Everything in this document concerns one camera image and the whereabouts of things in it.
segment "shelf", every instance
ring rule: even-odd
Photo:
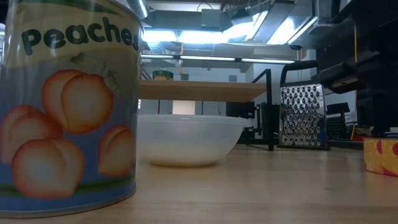
[[[266,91],[266,84],[140,80],[139,99],[248,102]]]

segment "wooden countertop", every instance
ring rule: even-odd
[[[362,153],[236,146],[216,166],[178,169],[141,162],[137,193],[119,204],[0,223],[395,224],[398,178],[365,172]]]
[[[266,84],[140,80],[139,98],[248,102],[266,91]]]

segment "peach can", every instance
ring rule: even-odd
[[[0,217],[83,212],[135,192],[142,32],[117,1],[10,1]]]

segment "peach illustration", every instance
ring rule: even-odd
[[[44,110],[66,131],[83,134],[108,120],[113,95],[99,75],[62,70],[45,81],[42,104]]]
[[[69,197],[83,177],[84,162],[83,153],[69,140],[31,140],[12,161],[14,185],[29,198]]]
[[[7,112],[0,124],[0,152],[3,163],[10,164],[15,152],[33,139],[60,138],[62,128],[38,109],[20,105]]]
[[[98,148],[98,171],[108,177],[128,175],[134,164],[136,151],[133,136],[125,125],[117,125],[108,130]]]

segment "white bowl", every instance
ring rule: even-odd
[[[222,159],[250,120],[226,116],[139,115],[139,157],[164,166],[203,166]]]

